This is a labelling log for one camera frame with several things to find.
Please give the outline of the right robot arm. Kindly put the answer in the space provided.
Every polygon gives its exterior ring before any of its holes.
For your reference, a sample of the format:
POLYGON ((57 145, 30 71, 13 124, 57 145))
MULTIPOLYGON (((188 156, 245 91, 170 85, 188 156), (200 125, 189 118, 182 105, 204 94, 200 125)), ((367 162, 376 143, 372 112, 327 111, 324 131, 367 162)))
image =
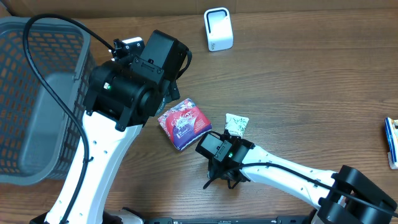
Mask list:
POLYGON ((309 223, 390 223, 397 216, 397 202, 350 166, 338 172, 305 167, 229 132, 206 133, 195 150, 208 159, 205 187, 216 179, 229 189, 241 182, 270 185, 311 205, 309 223))

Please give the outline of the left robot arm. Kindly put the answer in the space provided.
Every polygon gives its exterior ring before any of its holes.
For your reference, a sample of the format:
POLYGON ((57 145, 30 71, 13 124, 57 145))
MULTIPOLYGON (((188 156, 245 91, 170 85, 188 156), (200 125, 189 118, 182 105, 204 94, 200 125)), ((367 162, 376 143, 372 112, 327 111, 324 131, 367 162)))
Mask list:
POLYGON ((142 223, 129 208, 107 212, 105 201, 130 145, 147 120, 180 97, 177 80, 192 53, 159 30, 148 41, 115 40, 112 59, 95 67, 78 123, 84 132, 63 189, 34 223, 142 223))

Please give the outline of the white cream tube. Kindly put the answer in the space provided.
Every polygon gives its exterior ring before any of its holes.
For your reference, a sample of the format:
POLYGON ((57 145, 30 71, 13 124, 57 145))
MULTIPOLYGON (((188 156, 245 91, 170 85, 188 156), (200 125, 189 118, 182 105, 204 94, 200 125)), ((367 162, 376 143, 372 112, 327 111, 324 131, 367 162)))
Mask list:
POLYGON ((232 136, 243 138, 248 122, 249 118, 247 117, 226 113, 225 130, 232 136))

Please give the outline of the red purple pad pack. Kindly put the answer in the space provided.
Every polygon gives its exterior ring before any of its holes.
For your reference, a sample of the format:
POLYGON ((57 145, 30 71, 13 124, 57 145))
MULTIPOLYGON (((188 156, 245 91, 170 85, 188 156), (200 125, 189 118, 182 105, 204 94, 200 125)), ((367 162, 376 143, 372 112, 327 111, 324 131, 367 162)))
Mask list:
POLYGON ((210 120, 190 98, 167 110, 158 122, 179 151, 212 129, 210 120))

